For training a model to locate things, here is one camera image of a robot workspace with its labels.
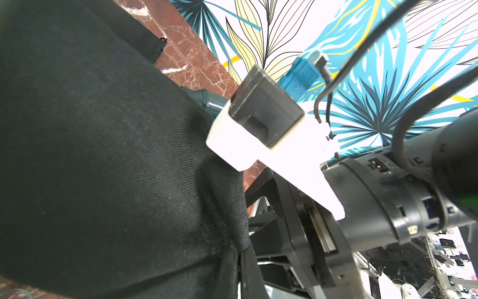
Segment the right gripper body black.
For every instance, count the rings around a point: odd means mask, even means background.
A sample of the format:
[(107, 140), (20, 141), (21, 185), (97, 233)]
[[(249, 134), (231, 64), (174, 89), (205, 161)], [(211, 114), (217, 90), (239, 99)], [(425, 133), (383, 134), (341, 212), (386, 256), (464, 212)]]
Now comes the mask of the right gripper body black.
[(307, 299), (367, 299), (356, 255), (332, 214), (266, 168), (245, 192), (266, 200), (249, 219), (250, 239), (267, 286)]

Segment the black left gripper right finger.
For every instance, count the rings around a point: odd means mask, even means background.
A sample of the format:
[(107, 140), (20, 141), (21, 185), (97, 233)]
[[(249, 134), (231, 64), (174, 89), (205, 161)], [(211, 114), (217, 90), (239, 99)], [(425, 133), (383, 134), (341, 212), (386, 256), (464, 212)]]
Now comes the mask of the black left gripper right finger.
[(255, 251), (249, 245), (240, 254), (240, 298), (269, 299)]

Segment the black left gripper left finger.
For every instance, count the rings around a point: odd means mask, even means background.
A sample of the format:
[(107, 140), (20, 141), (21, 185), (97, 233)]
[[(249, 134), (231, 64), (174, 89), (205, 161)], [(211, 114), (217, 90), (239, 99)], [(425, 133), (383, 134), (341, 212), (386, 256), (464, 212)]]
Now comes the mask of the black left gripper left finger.
[(213, 299), (237, 299), (239, 286), (239, 253), (231, 242), (221, 260)]

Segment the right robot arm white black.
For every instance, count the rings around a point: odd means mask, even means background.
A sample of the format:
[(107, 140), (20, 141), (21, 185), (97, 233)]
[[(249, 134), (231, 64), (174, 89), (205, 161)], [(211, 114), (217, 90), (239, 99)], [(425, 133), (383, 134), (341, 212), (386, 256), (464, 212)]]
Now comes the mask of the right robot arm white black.
[(390, 143), (324, 171), (346, 216), (332, 214), (265, 169), (246, 191), (272, 210), (254, 217), (252, 243), (267, 286), (311, 299), (359, 299), (355, 252), (404, 244), (478, 218), (478, 112), (411, 139), (414, 123), (478, 79), (477, 67), (387, 113)]

